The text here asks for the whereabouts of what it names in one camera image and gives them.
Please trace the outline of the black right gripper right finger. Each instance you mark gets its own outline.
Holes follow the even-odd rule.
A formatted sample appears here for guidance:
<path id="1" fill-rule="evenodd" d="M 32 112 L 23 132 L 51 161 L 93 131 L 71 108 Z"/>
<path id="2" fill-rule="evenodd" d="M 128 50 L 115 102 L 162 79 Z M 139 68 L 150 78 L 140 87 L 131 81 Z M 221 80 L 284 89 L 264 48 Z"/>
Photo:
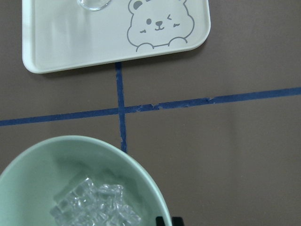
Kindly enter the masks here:
<path id="1" fill-rule="evenodd" d="M 172 226 L 184 226 L 182 217 L 172 217 Z"/>

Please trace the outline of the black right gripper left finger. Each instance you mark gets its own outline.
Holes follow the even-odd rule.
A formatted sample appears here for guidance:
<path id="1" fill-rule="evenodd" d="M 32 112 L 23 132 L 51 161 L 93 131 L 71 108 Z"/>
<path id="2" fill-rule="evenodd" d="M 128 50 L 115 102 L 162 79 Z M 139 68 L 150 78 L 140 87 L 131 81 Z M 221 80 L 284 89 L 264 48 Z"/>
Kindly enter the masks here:
<path id="1" fill-rule="evenodd" d="M 165 222 L 162 216 L 156 217 L 156 226 L 165 226 Z"/>

